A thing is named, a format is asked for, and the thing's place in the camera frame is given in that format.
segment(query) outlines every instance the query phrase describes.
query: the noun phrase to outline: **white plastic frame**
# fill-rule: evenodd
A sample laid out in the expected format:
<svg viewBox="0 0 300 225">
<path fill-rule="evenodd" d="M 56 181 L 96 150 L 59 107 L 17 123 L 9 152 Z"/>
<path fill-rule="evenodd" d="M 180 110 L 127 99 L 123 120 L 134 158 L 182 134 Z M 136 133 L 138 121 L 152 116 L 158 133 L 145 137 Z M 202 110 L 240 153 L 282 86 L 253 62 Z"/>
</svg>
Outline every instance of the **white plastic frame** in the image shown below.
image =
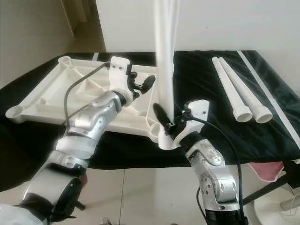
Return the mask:
<svg viewBox="0 0 300 225">
<path fill-rule="evenodd" d="M 67 88 L 76 80 L 99 67 L 104 62 L 75 60 L 68 56 L 58 59 L 58 65 L 34 88 L 18 105 L 6 111 L 6 117 L 13 122 L 26 120 L 61 124 L 65 120 L 63 98 Z M 138 73 L 136 83 L 143 83 L 149 75 L 157 75 L 156 67 L 133 65 L 132 71 Z M 108 69 L 104 68 L 77 85 L 69 94 L 68 111 L 72 114 L 109 90 Z M 155 83 L 144 95 L 137 98 L 130 106 L 124 107 L 117 118 L 106 130 L 141 135 L 158 142 L 159 124 L 152 110 L 157 101 Z"/>
</svg>

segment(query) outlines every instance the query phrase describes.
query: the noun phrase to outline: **white plastic tube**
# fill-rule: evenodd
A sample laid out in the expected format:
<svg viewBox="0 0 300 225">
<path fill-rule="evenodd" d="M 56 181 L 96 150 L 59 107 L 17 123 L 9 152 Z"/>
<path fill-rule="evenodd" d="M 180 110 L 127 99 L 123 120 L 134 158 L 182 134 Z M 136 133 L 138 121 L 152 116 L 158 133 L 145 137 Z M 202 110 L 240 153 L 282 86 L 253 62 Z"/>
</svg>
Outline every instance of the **white plastic tube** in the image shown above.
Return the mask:
<svg viewBox="0 0 300 225">
<path fill-rule="evenodd" d="M 170 12 L 169 12 L 169 29 L 170 29 L 170 40 L 171 40 L 171 66 L 173 66 L 173 57 L 175 51 L 176 33 L 179 17 L 179 6 L 180 0 L 169 0 L 170 1 Z"/>
<path fill-rule="evenodd" d="M 173 69 L 171 62 L 170 9 L 168 0 L 154 0 L 154 28 L 157 66 L 158 103 L 171 121 L 174 120 Z M 160 125 L 158 146 L 164 150 L 176 148 L 173 139 L 165 135 Z"/>
<path fill-rule="evenodd" d="M 250 107 L 255 121 L 257 123 L 266 123 L 271 120 L 273 117 L 271 111 L 267 107 L 262 105 L 262 103 L 248 88 L 248 86 L 239 78 L 236 72 L 228 65 L 228 63 L 223 58 L 219 58 L 219 61 L 226 71 L 227 75 L 229 76 L 230 80 L 234 84 L 235 88 L 245 100 L 246 104 Z"/>
<path fill-rule="evenodd" d="M 249 107 L 245 106 L 217 57 L 212 58 L 217 74 L 233 109 L 233 115 L 238 122 L 247 122 L 252 118 Z"/>
<path fill-rule="evenodd" d="M 283 211 L 291 210 L 300 206 L 300 194 L 294 196 L 294 198 L 282 202 L 280 207 Z"/>
</svg>

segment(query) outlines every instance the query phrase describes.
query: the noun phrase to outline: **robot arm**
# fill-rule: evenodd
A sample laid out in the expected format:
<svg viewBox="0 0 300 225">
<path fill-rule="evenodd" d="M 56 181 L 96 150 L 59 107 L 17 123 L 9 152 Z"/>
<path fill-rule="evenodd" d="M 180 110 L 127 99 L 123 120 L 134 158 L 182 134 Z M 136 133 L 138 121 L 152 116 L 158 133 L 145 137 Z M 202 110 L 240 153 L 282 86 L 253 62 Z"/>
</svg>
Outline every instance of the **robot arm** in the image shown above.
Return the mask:
<svg viewBox="0 0 300 225">
<path fill-rule="evenodd" d="M 70 218 L 82 189 L 80 177 L 85 174 L 88 159 L 94 154 L 106 127 L 115 119 L 122 106 L 130 105 L 139 96 L 135 90 L 146 93 L 155 81 L 154 76 L 149 76 L 143 85 L 138 85 L 135 84 L 136 76 L 135 72 L 131 72 L 129 60 L 111 58 L 110 90 L 80 111 L 74 124 L 58 140 L 47 161 L 32 178 L 18 208 L 0 208 L 2 219 L 8 218 L 4 209 L 20 212 L 17 217 L 4 221 L 5 225 L 14 222 L 46 225 Z M 25 211 L 27 220 L 24 220 L 22 214 Z"/>
<path fill-rule="evenodd" d="M 199 179 L 199 187 L 208 225 L 247 225 L 240 213 L 237 185 L 221 153 L 199 133 L 203 123 L 191 120 L 196 117 L 207 120 L 209 102 L 192 101 L 185 105 L 180 116 L 171 122 L 163 108 L 154 104 L 154 112 L 165 132 L 176 145 L 181 145 Z"/>
</svg>

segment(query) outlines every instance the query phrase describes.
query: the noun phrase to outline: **white plastic base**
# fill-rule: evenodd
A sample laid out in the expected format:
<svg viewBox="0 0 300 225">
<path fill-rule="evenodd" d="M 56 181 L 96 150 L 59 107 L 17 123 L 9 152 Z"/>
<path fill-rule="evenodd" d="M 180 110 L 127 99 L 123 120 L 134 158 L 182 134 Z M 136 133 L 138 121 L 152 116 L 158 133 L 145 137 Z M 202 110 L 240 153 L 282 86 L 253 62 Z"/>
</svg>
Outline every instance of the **white plastic base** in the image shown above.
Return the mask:
<svg viewBox="0 0 300 225">
<path fill-rule="evenodd" d="M 58 65 L 35 87 L 18 105 L 6 111 L 6 117 L 13 122 L 38 121 L 61 124 L 65 120 L 63 98 L 68 87 L 76 80 L 99 67 L 104 62 L 75 60 L 68 56 L 58 59 Z M 138 73 L 135 82 L 142 84 L 149 75 L 157 74 L 156 67 L 133 65 Z M 101 69 L 87 80 L 77 85 L 68 97 L 68 112 L 72 114 L 83 105 L 99 97 L 110 89 L 108 70 Z M 106 130 L 119 133 L 141 135 L 158 142 L 159 123 L 152 105 L 157 101 L 155 83 L 144 95 L 130 106 L 124 107 Z"/>
<path fill-rule="evenodd" d="M 276 190 L 254 201 L 255 213 L 262 225 L 300 225 L 300 207 L 291 211 L 282 211 L 280 204 L 293 198 L 284 190 Z"/>
</svg>

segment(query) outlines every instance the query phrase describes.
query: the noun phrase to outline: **white plastic part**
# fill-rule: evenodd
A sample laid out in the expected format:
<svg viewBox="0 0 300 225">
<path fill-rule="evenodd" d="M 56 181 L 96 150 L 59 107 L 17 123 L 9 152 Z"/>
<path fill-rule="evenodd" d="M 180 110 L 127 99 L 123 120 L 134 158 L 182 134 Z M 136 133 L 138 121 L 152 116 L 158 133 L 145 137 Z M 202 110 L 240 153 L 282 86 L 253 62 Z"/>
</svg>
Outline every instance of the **white plastic part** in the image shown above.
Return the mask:
<svg viewBox="0 0 300 225">
<path fill-rule="evenodd" d="M 94 140 L 80 136 L 65 136 L 58 140 L 56 150 L 76 158 L 90 158 L 96 148 Z"/>
<path fill-rule="evenodd" d="M 247 122 L 252 118 L 249 107 L 245 106 L 217 57 L 212 58 L 217 74 L 233 109 L 233 115 L 238 122 Z"/>
<path fill-rule="evenodd" d="M 180 0 L 170 0 L 169 29 L 170 29 L 170 39 L 171 39 L 171 65 L 173 65 L 173 57 L 175 51 L 179 7 L 180 7 Z"/>
<path fill-rule="evenodd" d="M 173 61 L 171 54 L 169 0 L 154 0 L 155 49 L 157 65 L 158 103 L 165 110 L 170 121 L 174 120 Z M 172 138 L 160 126 L 158 146 L 164 150 L 176 148 Z"/>
<path fill-rule="evenodd" d="M 133 100 L 133 93 L 127 85 L 127 67 L 130 61 L 125 58 L 113 56 L 110 60 L 108 78 L 110 82 L 110 90 L 116 90 L 122 93 L 126 99 L 126 105 L 129 106 Z"/>
<path fill-rule="evenodd" d="M 6 111 L 6 117 L 15 123 L 27 120 L 61 124 L 65 120 L 63 98 L 68 87 L 102 65 L 104 62 L 75 60 L 68 56 L 58 59 L 58 65 L 34 88 L 34 90 L 18 105 Z M 142 84 L 150 76 L 157 76 L 156 67 L 132 65 L 137 72 L 135 82 Z M 70 92 L 68 111 L 72 114 L 85 104 L 99 97 L 110 89 L 108 70 L 103 68 L 83 81 Z M 157 102 L 156 82 L 145 94 L 137 98 L 128 107 L 123 107 L 116 119 L 107 129 L 118 133 L 141 135 L 158 142 L 159 123 L 153 112 L 152 105 Z"/>
<path fill-rule="evenodd" d="M 1 225 L 44 225 L 27 209 L 0 204 Z"/>
<path fill-rule="evenodd" d="M 193 101 L 188 104 L 188 108 L 191 110 L 192 116 L 198 119 L 207 121 L 208 111 L 210 107 L 210 102 L 207 100 Z M 174 142 L 176 145 L 180 145 L 180 141 L 186 137 L 188 134 L 196 131 L 200 133 L 203 123 L 195 120 L 188 120 L 187 125 L 184 127 L 183 131 L 175 138 Z"/>
<path fill-rule="evenodd" d="M 257 123 L 266 123 L 270 121 L 273 117 L 271 111 L 267 107 L 262 105 L 262 103 L 248 88 L 248 86 L 239 78 L 239 76 L 223 58 L 219 58 L 219 61 L 226 71 L 228 77 L 234 84 L 235 88 L 238 90 L 239 94 L 249 106 L 251 112 L 253 113 L 255 121 Z"/>
</svg>

